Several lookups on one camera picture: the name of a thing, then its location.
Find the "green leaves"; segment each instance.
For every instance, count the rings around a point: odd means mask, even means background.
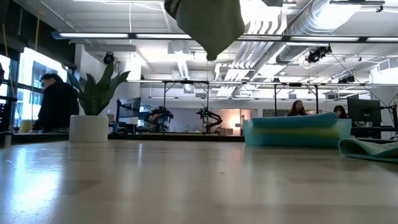
[[[82,77],[77,80],[72,74],[68,74],[68,78],[72,86],[79,91],[79,102],[85,114],[97,116],[107,107],[117,87],[127,80],[129,73],[117,74],[112,78],[113,64],[109,64],[98,83],[89,73],[87,80]]]
[[[68,73],[68,79],[73,87],[75,87],[78,91],[82,91],[79,82],[72,73]]]

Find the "black jacket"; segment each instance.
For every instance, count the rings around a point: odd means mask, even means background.
[[[51,131],[68,128],[71,115],[79,114],[77,91],[67,83],[54,83],[44,90],[39,118],[33,130]]]

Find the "fluorescent light fixture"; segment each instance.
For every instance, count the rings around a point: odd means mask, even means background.
[[[398,37],[369,37],[367,42],[397,42]]]
[[[290,41],[324,41],[324,42],[357,42],[359,37],[333,37],[333,36],[294,36]]]
[[[126,3],[126,4],[159,4],[163,3],[160,0],[151,0],[151,1],[143,1],[143,0],[74,0],[75,2],[103,2],[103,3]]]
[[[243,84],[243,82],[209,81],[209,84]]]
[[[137,39],[192,39],[188,34],[136,34]]]
[[[368,0],[368,1],[334,1],[334,0],[332,0],[332,1],[330,1],[330,4],[342,4],[342,5],[355,4],[355,5],[360,5],[360,6],[380,6],[385,3],[386,3],[385,1],[380,1],[380,0],[377,0],[377,1],[371,1],[371,0]]]
[[[200,98],[200,97],[177,97],[178,99],[183,99],[183,100],[204,100],[206,98]]]
[[[96,39],[96,38],[109,38],[109,39],[126,39],[129,38],[128,34],[107,34],[107,33],[60,33],[60,37],[64,38],[87,38],[87,39]]]
[[[129,83],[162,83],[162,80],[128,80]]]
[[[241,37],[238,38],[240,41],[248,41],[248,40],[253,40],[253,41],[278,41],[282,40],[282,36],[278,35],[242,35]]]
[[[316,46],[316,47],[328,47],[328,43],[311,43],[311,42],[286,42],[288,46]]]

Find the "desk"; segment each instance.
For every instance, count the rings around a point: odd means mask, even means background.
[[[357,137],[372,137],[374,139],[381,139],[382,132],[395,132],[393,127],[352,127],[351,135]]]
[[[127,133],[136,133],[136,124],[126,124],[126,123],[109,123],[108,127],[113,128],[112,133],[115,132],[115,128],[126,128]]]

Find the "green cloth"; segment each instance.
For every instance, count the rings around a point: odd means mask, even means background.
[[[398,163],[398,142],[376,144],[345,138],[338,143],[338,149],[345,157]]]
[[[165,10],[207,52],[207,60],[244,33],[239,0],[165,0]]]

